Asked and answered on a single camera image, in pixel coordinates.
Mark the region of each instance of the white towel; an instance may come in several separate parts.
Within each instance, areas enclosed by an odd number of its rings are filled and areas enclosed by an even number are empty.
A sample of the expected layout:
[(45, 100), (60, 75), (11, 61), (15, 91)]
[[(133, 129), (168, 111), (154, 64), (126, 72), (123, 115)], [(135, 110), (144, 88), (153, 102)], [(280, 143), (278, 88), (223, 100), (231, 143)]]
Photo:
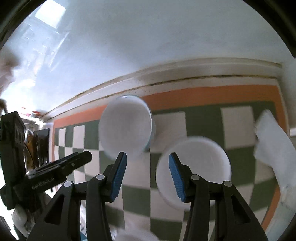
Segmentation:
[(259, 117), (255, 132), (258, 143), (254, 156), (273, 168), (281, 193), (296, 186), (296, 150), (269, 110)]

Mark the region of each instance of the screw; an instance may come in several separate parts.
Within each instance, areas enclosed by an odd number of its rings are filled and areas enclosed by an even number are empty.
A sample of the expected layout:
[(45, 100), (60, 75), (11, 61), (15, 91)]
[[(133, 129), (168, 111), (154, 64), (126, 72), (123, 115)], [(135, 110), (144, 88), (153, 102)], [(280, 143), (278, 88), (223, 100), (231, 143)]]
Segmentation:
[(72, 182), (70, 182), (70, 181), (66, 181), (65, 183), (64, 183), (64, 186), (65, 187), (70, 187), (72, 185)]
[(99, 174), (96, 176), (98, 180), (103, 180), (105, 178), (104, 174)]
[(197, 175), (197, 174), (193, 174), (192, 176), (191, 176), (191, 179), (192, 180), (198, 180), (200, 178), (200, 176), (199, 175)]
[(232, 183), (231, 183), (230, 181), (225, 181), (225, 182), (224, 182), (224, 185), (225, 185), (226, 187), (231, 187), (231, 186), (232, 186)]

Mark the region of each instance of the green floor tile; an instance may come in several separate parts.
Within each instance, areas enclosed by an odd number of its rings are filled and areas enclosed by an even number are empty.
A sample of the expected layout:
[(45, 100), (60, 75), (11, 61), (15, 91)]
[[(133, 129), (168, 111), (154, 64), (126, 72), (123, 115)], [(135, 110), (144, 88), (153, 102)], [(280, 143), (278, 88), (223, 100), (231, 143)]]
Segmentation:
[(122, 185), (123, 209), (150, 217), (150, 190)]
[(104, 173), (106, 167), (114, 164), (115, 161), (111, 160), (103, 151), (99, 152), (100, 173)]
[(168, 110), (157, 110), (152, 111), (152, 115), (158, 115), (158, 114), (167, 114), (167, 113), (173, 113), (173, 112), (182, 112), (185, 111), (185, 108), (176, 108), (176, 109), (168, 109)]
[(74, 152), (83, 153), (83, 149), (73, 148), (72, 150), (73, 150), (73, 153)]
[(92, 176), (85, 174), (85, 181), (86, 182), (88, 182), (92, 178), (93, 178)]
[[(73, 150), (73, 153), (75, 153), (75, 152), (82, 153), (83, 152), (83, 149), (78, 149), (78, 148), (73, 148), (72, 150)], [(84, 165), (77, 168), (76, 170), (84, 172)]]
[(123, 211), (105, 205), (108, 223), (115, 227), (125, 229)]
[(93, 149), (93, 150), (99, 149), (99, 121), (98, 120), (85, 123), (84, 148)]
[(54, 130), (54, 145), (59, 145), (59, 129)]
[(66, 127), (66, 135), (65, 135), (65, 146), (72, 147), (73, 146), (73, 126)]
[(187, 136), (203, 136), (224, 148), (221, 109), (218, 105), (185, 108)]
[(249, 205), (253, 212), (270, 205), (276, 184), (276, 179), (272, 178), (254, 185)]
[(151, 188), (157, 188), (156, 186), (156, 166), (158, 164), (158, 160), (160, 158), (161, 154), (154, 154), (150, 153), (150, 187)]
[(291, 137), (291, 142), (292, 142), (294, 148), (296, 148), (296, 137)]
[(254, 147), (226, 151), (231, 165), (231, 181), (235, 186), (254, 182), (256, 160), (253, 152)]
[(59, 159), (65, 157), (65, 147), (59, 146)]
[(183, 217), (183, 221), (188, 221), (189, 219), (189, 211), (184, 211), (184, 217)]
[(276, 108), (273, 102), (271, 101), (260, 101), (260, 102), (251, 102), (250, 106), (253, 109), (254, 120), (256, 121), (258, 117), (264, 110), (270, 110), (273, 116), (276, 119)]
[(75, 179), (74, 179), (74, 173), (72, 172), (70, 175), (67, 176), (67, 180), (68, 181), (72, 181), (75, 183)]
[(150, 219), (150, 230), (160, 240), (179, 241), (182, 223)]
[(209, 241), (214, 241), (215, 240), (215, 232), (216, 231), (215, 231), (215, 227), (214, 227), (213, 232), (212, 232), (212, 235), (211, 235)]
[(215, 205), (210, 206), (210, 221), (215, 220), (216, 217), (216, 209), (215, 209)]

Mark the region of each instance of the checkered floor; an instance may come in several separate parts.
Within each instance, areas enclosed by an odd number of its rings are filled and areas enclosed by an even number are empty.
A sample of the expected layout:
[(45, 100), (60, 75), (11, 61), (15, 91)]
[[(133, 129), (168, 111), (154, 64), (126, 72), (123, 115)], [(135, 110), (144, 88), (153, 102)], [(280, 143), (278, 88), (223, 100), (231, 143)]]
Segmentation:
[[(276, 117), (272, 102), (250, 102), (227, 105), (185, 107), (153, 112), (156, 124), (155, 140), (149, 152), (136, 160), (128, 159), (118, 198), (107, 204), (111, 227), (118, 229), (142, 228), (160, 240), (183, 240), (188, 212), (175, 210), (160, 196), (155, 171), (166, 147), (185, 136), (205, 136), (224, 148), (229, 157), (231, 181), (262, 222), (271, 203), (276, 179), (273, 170), (253, 156), (256, 136), (254, 121), (269, 109)], [(68, 176), (75, 183), (85, 182), (106, 166), (114, 163), (99, 144), (99, 120), (65, 126), (55, 130), (55, 160), (73, 152), (88, 150), (93, 159)], [(209, 240), (213, 240), (215, 208), (211, 207)]]

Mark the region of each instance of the white bowl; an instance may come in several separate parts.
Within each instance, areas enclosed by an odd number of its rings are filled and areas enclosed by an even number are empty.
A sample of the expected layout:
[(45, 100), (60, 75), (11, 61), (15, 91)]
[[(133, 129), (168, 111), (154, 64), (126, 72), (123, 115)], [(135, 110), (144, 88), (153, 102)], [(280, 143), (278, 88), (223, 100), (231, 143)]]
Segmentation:
[(205, 137), (188, 137), (171, 146), (160, 157), (156, 168), (156, 184), (161, 196), (176, 209), (190, 209), (190, 203), (182, 203), (178, 197), (168, 166), (168, 158), (176, 152), (182, 164), (213, 183), (231, 179), (231, 166), (224, 150), (214, 141)]
[(152, 114), (137, 96), (121, 96), (110, 102), (99, 122), (99, 141), (105, 153), (116, 159), (124, 151), (128, 158), (149, 147), (154, 134)]

